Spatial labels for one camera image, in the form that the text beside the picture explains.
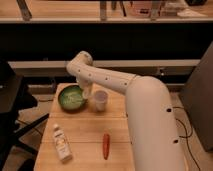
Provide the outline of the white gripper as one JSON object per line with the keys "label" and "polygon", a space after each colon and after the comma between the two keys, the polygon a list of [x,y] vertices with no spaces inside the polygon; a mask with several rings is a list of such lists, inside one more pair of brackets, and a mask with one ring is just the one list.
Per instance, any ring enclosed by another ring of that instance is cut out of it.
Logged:
{"label": "white gripper", "polygon": [[84,79],[80,79],[77,78],[76,79],[79,87],[83,90],[82,92],[82,96],[84,99],[89,99],[91,97],[91,93],[92,93],[92,83],[84,80]]}

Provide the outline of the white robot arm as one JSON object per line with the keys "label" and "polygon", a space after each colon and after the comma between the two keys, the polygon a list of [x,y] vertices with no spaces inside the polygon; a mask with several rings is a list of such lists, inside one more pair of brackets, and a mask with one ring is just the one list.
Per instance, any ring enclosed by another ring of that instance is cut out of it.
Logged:
{"label": "white robot arm", "polygon": [[168,88],[152,76],[93,66],[79,52],[66,66],[81,88],[96,83],[125,96],[135,171],[187,171]]}

